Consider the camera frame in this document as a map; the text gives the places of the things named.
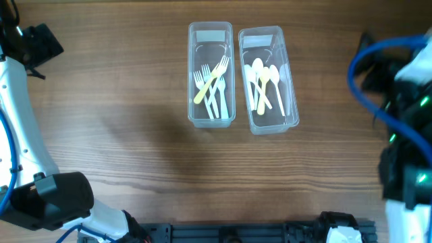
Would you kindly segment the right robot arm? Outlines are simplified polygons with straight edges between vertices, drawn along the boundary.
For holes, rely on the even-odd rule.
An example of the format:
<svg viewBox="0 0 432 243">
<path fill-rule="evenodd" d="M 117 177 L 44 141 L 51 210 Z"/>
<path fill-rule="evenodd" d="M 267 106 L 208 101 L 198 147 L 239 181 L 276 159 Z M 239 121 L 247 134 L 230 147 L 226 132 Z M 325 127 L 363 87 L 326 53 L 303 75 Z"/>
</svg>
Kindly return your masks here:
<svg viewBox="0 0 432 243">
<path fill-rule="evenodd" d="M 379 161 L 390 242 L 431 241 L 431 33 L 360 36 L 347 71 L 357 102 L 381 120 Z"/>
</svg>

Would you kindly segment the slim white plastic fork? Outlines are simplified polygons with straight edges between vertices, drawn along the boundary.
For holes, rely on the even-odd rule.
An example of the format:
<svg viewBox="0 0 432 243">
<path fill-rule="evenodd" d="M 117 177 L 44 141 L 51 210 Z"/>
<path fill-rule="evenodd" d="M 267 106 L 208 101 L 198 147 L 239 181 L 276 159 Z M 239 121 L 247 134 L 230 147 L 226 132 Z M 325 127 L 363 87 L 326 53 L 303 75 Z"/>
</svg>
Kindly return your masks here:
<svg viewBox="0 0 432 243">
<path fill-rule="evenodd" d="M 230 62 L 229 57 L 227 57 L 226 55 L 224 55 L 224 56 L 221 58 L 221 61 L 220 61 L 218 64 L 226 65 L 226 66 L 228 67 L 229 62 Z M 208 90 L 210 91 L 210 95 L 209 95 L 209 98 L 208 98 L 209 103 L 212 103 L 212 102 L 215 100 L 216 88 L 217 88 L 217 85 L 218 85 L 218 82 L 219 82 L 220 77 L 219 77 L 219 78 L 215 78 L 215 79 L 213 80 L 212 84 L 210 85 L 209 89 L 208 89 Z"/>
</svg>

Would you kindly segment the thin white plastic spoon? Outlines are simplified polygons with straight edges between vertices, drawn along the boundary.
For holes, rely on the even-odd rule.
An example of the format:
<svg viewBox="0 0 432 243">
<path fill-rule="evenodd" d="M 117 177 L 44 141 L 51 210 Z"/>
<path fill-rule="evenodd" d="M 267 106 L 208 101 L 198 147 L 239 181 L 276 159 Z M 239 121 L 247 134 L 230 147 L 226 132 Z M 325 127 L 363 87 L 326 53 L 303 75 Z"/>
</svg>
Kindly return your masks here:
<svg viewBox="0 0 432 243">
<path fill-rule="evenodd" d="M 261 96 L 263 96 L 263 100 L 264 100 L 266 106 L 268 106 L 268 108 L 272 109 L 273 107 L 272 107 L 272 105 L 270 104 L 269 99 L 266 97 L 265 93 L 262 91 L 261 87 L 260 87 L 260 86 L 258 85 L 258 83 L 257 83 L 256 73 L 255 73 L 253 70 L 249 69 L 249 70 L 246 72 L 246 78 L 247 78 L 247 80 L 248 80 L 249 82 L 252 82 L 252 83 L 254 84 L 254 86 L 255 86 L 255 88 L 256 88 L 256 91 L 257 91 Z"/>
</svg>

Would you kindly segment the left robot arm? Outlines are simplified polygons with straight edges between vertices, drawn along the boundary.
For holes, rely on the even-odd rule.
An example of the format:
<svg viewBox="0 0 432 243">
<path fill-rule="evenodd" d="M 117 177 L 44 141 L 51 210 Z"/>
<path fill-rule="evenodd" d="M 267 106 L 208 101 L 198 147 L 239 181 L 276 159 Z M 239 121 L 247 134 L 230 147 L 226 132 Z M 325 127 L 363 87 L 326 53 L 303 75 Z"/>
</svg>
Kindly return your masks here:
<svg viewBox="0 0 432 243">
<path fill-rule="evenodd" d="M 125 210 L 94 198 L 86 176 L 60 172 L 39 130 L 28 78 L 63 53 L 46 24 L 20 30 L 15 1 L 1 2 L 1 220 L 31 231 L 77 231 L 97 242 L 151 242 Z"/>
</svg>

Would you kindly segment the wide-handled white fork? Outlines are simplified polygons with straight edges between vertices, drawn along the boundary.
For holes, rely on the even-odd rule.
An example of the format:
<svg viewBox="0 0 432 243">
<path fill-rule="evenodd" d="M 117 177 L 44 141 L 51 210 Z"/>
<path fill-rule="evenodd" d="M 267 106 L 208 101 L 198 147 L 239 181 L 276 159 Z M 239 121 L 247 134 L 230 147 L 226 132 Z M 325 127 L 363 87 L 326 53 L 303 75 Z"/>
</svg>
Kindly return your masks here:
<svg viewBox="0 0 432 243">
<path fill-rule="evenodd" d="M 217 88 L 219 90 L 219 96 L 220 96 L 221 118 L 228 119 L 229 113 L 227 110 L 227 103 L 225 99 L 226 83 L 223 76 L 220 77 Z"/>
</svg>

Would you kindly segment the yellow plastic fork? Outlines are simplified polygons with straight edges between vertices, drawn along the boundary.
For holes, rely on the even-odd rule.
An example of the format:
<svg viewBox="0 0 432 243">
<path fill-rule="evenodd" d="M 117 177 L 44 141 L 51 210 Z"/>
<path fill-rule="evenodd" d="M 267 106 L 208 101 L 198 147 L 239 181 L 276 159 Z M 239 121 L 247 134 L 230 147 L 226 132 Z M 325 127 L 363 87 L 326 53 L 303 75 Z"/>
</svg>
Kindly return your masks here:
<svg viewBox="0 0 432 243">
<path fill-rule="evenodd" d="M 199 104 L 203 100 L 203 97 L 208 91 L 213 80 L 215 78 L 219 78 L 220 76 L 222 76 L 225 73 L 226 69 L 227 69 L 226 65 L 221 65 L 221 64 L 217 65 L 217 67 L 211 72 L 210 78 L 207 80 L 207 83 L 203 86 L 202 89 L 200 89 L 198 94 L 195 96 L 193 100 L 195 104 Z"/>
</svg>

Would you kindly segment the wide-handled white spoon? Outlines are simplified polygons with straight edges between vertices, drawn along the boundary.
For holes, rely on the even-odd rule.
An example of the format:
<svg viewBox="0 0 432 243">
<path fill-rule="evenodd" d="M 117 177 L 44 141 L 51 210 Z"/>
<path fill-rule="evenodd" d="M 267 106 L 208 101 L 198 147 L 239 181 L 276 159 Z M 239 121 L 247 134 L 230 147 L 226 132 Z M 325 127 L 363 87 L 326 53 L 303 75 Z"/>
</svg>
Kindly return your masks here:
<svg viewBox="0 0 432 243">
<path fill-rule="evenodd" d="M 252 70 L 251 66 L 246 64 L 244 66 L 245 76 L 246 76 L 246 87 L 247 87 L 247 93 L 248 93 L 248 100 L 249 100 L 249 106 L 250 110 L 253 111 L 255 108 L 254 105 L 254 97 L 252 94 L 252 75 L 254 74 L 254 71 Z"/>
</svg>

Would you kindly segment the yellow plastic spoon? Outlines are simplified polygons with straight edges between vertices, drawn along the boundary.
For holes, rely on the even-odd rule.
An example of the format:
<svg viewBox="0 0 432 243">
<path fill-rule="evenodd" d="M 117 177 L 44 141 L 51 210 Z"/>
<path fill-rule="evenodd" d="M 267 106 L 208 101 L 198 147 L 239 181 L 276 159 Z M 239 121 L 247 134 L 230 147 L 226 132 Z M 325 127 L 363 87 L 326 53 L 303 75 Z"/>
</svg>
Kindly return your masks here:
<svg viewBox="0 0 432 243">
<path fill-rule="evenodd" d="M 260 81 L 261 81 L 261 90 L 263 91 L 263 94 L 266 93 L 266 85 L 270 79 L 270 71 L 268 67 L 264 67 L 263 71 L 261 72 Z M 263 115 L 265 113 L 265 99 L 264 96 L 261 94 L 259 97 L 259 103 L 257 108 L 257 113 L 259 115 Z"/>
</svg>

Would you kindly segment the slim white plastic spoon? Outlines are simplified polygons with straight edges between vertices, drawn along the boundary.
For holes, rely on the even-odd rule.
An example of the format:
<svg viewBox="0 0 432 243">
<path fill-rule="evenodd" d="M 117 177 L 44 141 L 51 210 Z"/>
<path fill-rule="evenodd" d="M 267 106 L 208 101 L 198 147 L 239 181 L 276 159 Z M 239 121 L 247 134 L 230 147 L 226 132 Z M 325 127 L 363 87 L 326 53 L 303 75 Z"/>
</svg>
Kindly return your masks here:
<svg viewBox="0 0 432 243">
<path fill-rule="evenodd" d="M 275 65 L 271 65 L 269 67 L 269 71 L 270 71 L 270 75 L 271 75 L 270 80 L 273 83 L 273 85 L 275 87 L 275 90 L 276 90 L 277 101 L 278 101 L 278 104 L 279 104 L 279 108 L 280 108 L 281 114 L 282 114 L 283 117 L 285 117 L 286 114 L 285 114 L 285 111 L 284 111 L 284 104 L 283 104 L 283 101 L 282 101 L 282 98 L 281 98 L 281 93 L 279 91 L 279 86 L 278 86 L 279 81 L 280 81 L 279 71 L 278 71 L 278 69 L 276 68 Z"/>
</svg>

